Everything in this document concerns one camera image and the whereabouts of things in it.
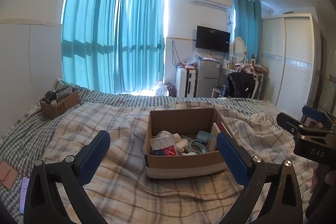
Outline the person's right hand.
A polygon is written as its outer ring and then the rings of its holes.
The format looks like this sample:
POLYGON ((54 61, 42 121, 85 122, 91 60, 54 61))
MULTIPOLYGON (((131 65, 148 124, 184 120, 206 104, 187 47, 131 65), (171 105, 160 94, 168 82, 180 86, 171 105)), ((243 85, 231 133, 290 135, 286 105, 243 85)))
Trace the person's right hand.
MULTIPOLYGON (((313 168, 313 176, 311 178, 310 193, 313 193, 315 191, 316 186, 318 185, 319 168, 320 168, 320 164, 316 164, 313 168)), ((336 180, 335 176, 336 176, 335 170, 330 171, 325 177, 325 183, 328 185, 335 185, 335 180, 336 180)))

